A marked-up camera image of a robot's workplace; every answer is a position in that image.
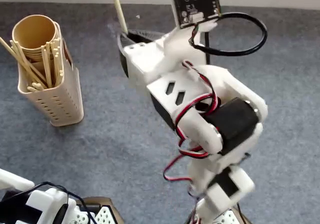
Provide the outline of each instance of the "gray carpet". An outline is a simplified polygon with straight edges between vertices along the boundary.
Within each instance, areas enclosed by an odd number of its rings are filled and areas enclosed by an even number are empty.
[[[253,157],[243,164],[256,191],[242,201],[254,224],[318,223],[320,211],[320,11],[225,8],[262,19],[269,40],[256,54],[213,57],[266,99],[269,117]],[[130,28],[167,32],[170,6],[124,5]],[[177,153],[175,134],[129,87],[115,42],[112,5],[0,4],[0,35],[42,13],[59,22],[80,80],[85,117],[54,128],[17,91],[17,65],[0,48],[0,167],[36,183],[50,180],[85,196],[111,197],[130,224],[180,224],[193,206],[186,184],[167,183],[162,170]],[[259,39],[250,24],[223,21],[211,35],[220,48]],[[176,171],[183,173],[182,163]]]

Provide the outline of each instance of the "white robot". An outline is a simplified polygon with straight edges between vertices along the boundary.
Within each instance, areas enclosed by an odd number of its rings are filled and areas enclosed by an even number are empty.
[[[123,70],[133,87],[144,93],[180,138],[180,155],[164,170],[168,181],[190,181],[196,206],[186,224],[237,224],[230,208],[254,189],[238,164],[248,156],[268,115],[265,101],[228,70],[208,65],[208,53],[239,56],[257,51],[267,38],[265,26],[243,13],[220,12],[219,0],[172,0],[177,27],[168,34],[128,31],[119,0],[115,0],[123,33],[118,37]],[[261,42],[244,51],[220,51],[200,44],[223,18],[245,18],[263,33]],[[183,148],[189,141],[189,148]],[[168,177],[167,171],[184,156],[191,157],[188,177]],[[46,192],[39,186],[52,186]],[[34,183],[0,170],[0,189],[19,190],[0,202],[0,223],[116,224],[112,210],[93,214],[82,210],[65,188]]]

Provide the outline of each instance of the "black cable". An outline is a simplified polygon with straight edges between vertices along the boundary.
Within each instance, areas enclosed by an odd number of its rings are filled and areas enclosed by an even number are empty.
[[[217,22],[220,20],[223,20],[223,19],[227,19],[227,18],[242,18],[242,19],[245,19],[245,20],[248,20],[248,21],[254,23],[262,31],[261,41],[257,45],[255,45],[249,49],[237,50],[237,51],[224,51],[224,50],[219,50],[219,49],[215,49],[215,48],[210,48],[208,46],[203,47],[201,45],[195,44],[195,41],[194,41],[195,35],[197,34],[198,29],[199,29],[199,26],[197,24],[197,25],[195,25],[192,36],[189,40],[190,45],[193,48],[201,50],[202,52],[204,52],[206,54],[211,54],[211,55],[216,55],[216,56],[235,57],[235,56],[245,56],[245,55],[249,55],[254,52],[257,52],[266,43],[266,40],[268,38],[268,30],[267,30],[267,27],[265,26],[265,24],[262,21],[260,21],[259,19],[255,18],[247,13],[230,12],[230,13],[222,13],[217,18]]]
[[[236,206],[238,207],[239,215],[240,215],[240,217],[241,217],[241,219],[242,219],[243,223],[244,223],[244,224],[247,224],[247,222],[246,222],[246,220],[245,220],[244,216],[242,215],[241,208],[240,208],[240,204],[239,204],[239,203],[237,203],[237,204],[236,204]]]
[[[79,201],[81,202],[81,204],[83,205],[85,211],[86,211],[87,214],[88,214],[89,224],[90,224],[90,219],[93,221],[94,224],[97,224],[97,222],[95,221],[95,219],[93,218],[93,216],[91,216],[90,210],[89,210],[88,207],[86,206],[86,203],[84,202],[84,200],[83,200],[81,197],[79,197],[78,195],[76,195],[76,194],[74,194],[74,193],[72,193],[72,192],[69,192],[65,187],[63,187],[63,186],[61,186],[61,185],[53,184],[53,183],[51,183],[51,182],[39,183],[39,184],[37,184],[36,186],[34,186],[33,188],[30,188],[30,189],[28,189],[28,190],[26,190],[26,191],[23,191],[23,192],[21,192],[21,193],[18,193],[18,194],[16,194],[16,195],[13,195],[13,196],[7,198],[7,199],[2,200],[2,201],[0,202],[0,204],[6,203],[6,202],[8,202],[9,200],[15,199],[15,198],[17,198],[17,197],[27,195],[27,194],[29,194],[29,193],[31,193],[31,192],[39,189],[40,187],[43,187],[43,186],[46,186],[46,185],[55,187],[55,188],[63,191],[64,193],[66,193],[66,194],[67,194],[67,197],[68,197],[68,200],[69,200],[69,195],[70,195],[70,196],[73,196],[73,197],[75,197],[75,198],[77,198],[77,199],[79,199]]]
[[[209,32],[205,32],[204,33],[204,45],[206,46],[206,47],[210,47],[210,39],[209,39]],[[209,53],[206,53],[205,54],[206,56],[205,56],[205,61],[206,61],[206,63],[207,63],[207,65],[210,65],[210,54]]]

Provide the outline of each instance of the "utensil holder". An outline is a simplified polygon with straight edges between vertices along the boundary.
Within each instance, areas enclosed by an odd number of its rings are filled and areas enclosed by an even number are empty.
[[[64,73],[58,87],[38,92],[27,90],[28,82],[25,71],[18,65],[18,91],[44,113],[50,123],[56,127],[80,122],[84,117],[79,71],[74,64],[69,64],[61,55]]]

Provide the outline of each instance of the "beige plastic container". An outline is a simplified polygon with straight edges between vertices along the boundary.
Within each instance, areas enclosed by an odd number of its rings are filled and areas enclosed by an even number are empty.
[[[29,92],[25,71],[19,66],[18,91],[32,102],[50,120],[60,127],[80,122],[84,117],[79,71],[74,64],[69,64],[63,52],[63,38],[60,39],[62,70],[64,73],[58,87],[44,91]]]
[[[35,14],[23,18],[14,26],[12,39],[19,42],[26,57],[41,61],[41,46],[57,38],[58,32],[52,19]]]

